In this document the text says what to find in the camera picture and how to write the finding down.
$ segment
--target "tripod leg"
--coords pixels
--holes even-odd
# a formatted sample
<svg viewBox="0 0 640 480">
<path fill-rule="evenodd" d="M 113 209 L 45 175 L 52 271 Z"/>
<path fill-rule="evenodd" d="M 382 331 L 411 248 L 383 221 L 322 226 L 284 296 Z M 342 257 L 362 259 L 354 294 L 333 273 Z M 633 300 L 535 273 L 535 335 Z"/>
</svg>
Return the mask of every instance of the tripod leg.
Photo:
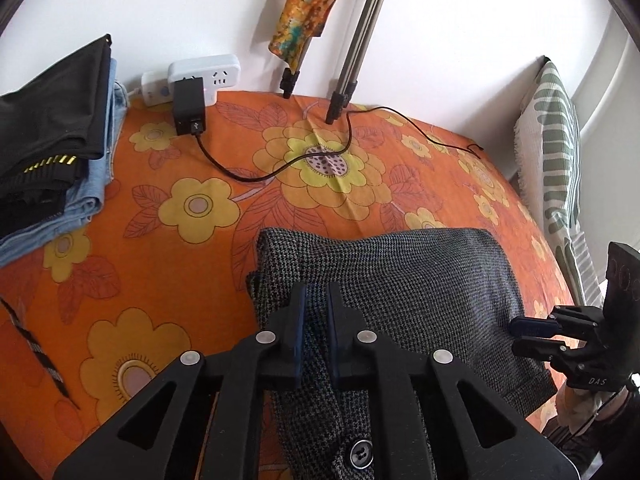
<svg viewBox="0 0 640 480">
<path fill-rule="evenodd" d="M 313 36 L 309 36 L 306 38 L 305 44 L 302 46 L 302 51 L 300 53 L 300 58 L 298 59 L 298 69 L 295 73 L 291 71 L 289 67 L 284 69 L 282 73 L 282 79 L 280 81 L 280 90 L 284 92 L 282 95 L 285 99 L 289 99 L 293 94 L 293 89 L 296 87 L 296 82 L 298 81 L 298 76 L 300 76 L 300 66 L 302 62 L 305 60 L 306 51 L 309 50 L 309 45 L 311 45 L 311 40 Z"/>
<path fill-rule="evenodd" d="M 338 85 L 331 98 L 326 115 L 326 123 L 333 122 L 340 117 L 342 109 L 351 101 L 353 92 L 358 84 L 358 74 L 369 46 L 369 41 L 376 26 L 384 0 L 367 0 L 360 21 L 353 35 L 346 60 L 342 66 Z"/>
</svg>

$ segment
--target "human hand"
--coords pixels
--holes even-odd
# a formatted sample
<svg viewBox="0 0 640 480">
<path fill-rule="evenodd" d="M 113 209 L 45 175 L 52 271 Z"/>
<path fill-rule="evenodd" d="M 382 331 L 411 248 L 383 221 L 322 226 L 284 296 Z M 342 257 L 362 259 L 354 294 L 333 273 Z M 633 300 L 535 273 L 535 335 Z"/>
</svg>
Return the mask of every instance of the human hand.
<svg viewBox="0 0 640 480">
<path fill-rule="evenodd" d="M 611 397 L 616 396 L 604 406 L 598 415 L 596 413 Z M 624 388 L 620 393 L 590 392 L 588 390 L 575 390 L 566 385 L 566 381 L 556 395 L 556 410 L 558 411 L 558 424 L 568 426 L 572 434 L 587 431 L 594 420 L 606 420 L 613 416 L 625 403 L 628 390 Z"/>
</svg>

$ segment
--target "green striped cushion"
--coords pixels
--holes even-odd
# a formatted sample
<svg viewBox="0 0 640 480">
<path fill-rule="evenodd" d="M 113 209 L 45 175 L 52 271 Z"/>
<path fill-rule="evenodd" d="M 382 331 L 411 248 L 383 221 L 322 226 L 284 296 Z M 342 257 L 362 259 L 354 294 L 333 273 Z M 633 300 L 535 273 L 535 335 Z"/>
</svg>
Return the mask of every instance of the green striped cushion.
<svg viewBox="0 0 640 480">
<path fill-rule="evenodd" d="M 601 305 L 593 262 L 578 222 L 580 128 L 574 104 L 550 60 L 528 96 L 532 97 L 524 103 L 515 129 L 522 198 L 540 224 L 575 303 Z"/>
</svg>

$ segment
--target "power strip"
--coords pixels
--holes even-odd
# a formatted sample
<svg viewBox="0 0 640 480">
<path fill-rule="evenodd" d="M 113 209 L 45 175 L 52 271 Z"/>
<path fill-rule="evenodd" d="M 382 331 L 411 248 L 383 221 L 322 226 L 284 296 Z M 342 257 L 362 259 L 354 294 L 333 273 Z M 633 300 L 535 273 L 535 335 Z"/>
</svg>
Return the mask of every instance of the power strip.
<svg viewBox="0 0 640 480">
<path fill-rule="evenodd" d="M 212 106 L 218 100 L 218 90 L 240 81 L 240 61 L 233 54 L 225 54 L 183 59 L 169 65 L 167 81 L 171 91 L 176 81 L 192 77 L 203 79 L 205 106 Z"/>
<path fill-rule="evenodd" d="M 166 79 L 166 72 L 145 72 L 140 79 L 140 93 L 147 107 L 169 103 L 174 94 Z"/>
</svg>

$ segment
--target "jacket button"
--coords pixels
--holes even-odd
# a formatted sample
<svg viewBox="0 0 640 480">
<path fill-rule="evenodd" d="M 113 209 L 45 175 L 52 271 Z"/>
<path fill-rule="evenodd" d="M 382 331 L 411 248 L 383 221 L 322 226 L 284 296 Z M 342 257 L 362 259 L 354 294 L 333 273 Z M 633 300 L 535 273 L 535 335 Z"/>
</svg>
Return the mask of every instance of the jacket button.
<svg viewBox="0 0 640 480">
<path fill-rule="evenodd" d="M 359 440 L 349 453 L 349 460 L 354 469 L 366 469 L 373 462 L 373 444 L 370 440 Z"/>
</svg>

